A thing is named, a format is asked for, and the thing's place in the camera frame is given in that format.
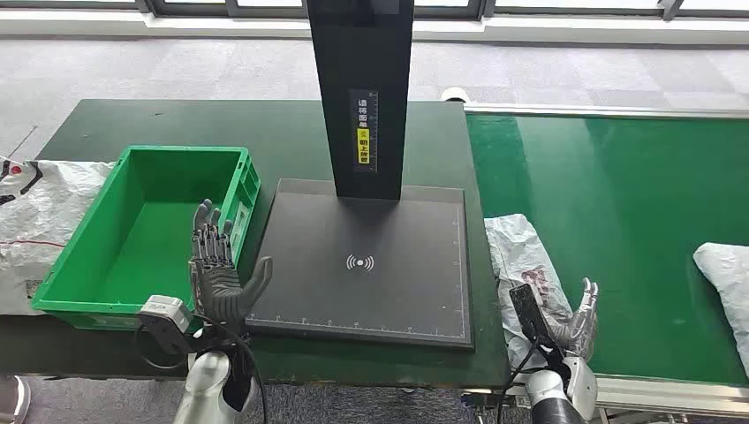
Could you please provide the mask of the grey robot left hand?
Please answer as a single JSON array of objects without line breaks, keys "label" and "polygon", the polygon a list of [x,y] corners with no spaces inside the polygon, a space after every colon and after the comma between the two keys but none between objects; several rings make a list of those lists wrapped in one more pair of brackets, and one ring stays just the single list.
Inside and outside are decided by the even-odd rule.
[{"label": "grey robot left hand", "polygon": [[194,310],[229,329],[243,330],[271,281],[274,262],[270,256],[260,258],[250,279],[242,283],[231,251],[233,222],[220,224],[220,215],[210,199],[201,202],[193,215],[188,267]]}]

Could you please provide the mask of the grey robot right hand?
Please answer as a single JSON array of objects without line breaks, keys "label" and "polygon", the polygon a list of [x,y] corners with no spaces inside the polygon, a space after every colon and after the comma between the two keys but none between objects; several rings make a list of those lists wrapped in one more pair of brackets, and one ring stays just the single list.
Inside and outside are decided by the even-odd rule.
[{"label": "grey robot right hand", "polygon": [[594,338],[597,331],[597,303],[599,285],[584,277],[583,296],[578,309],[567,322],[551,323],[550,334],[560,348],[567,353],[588,361],[594,353]]}]

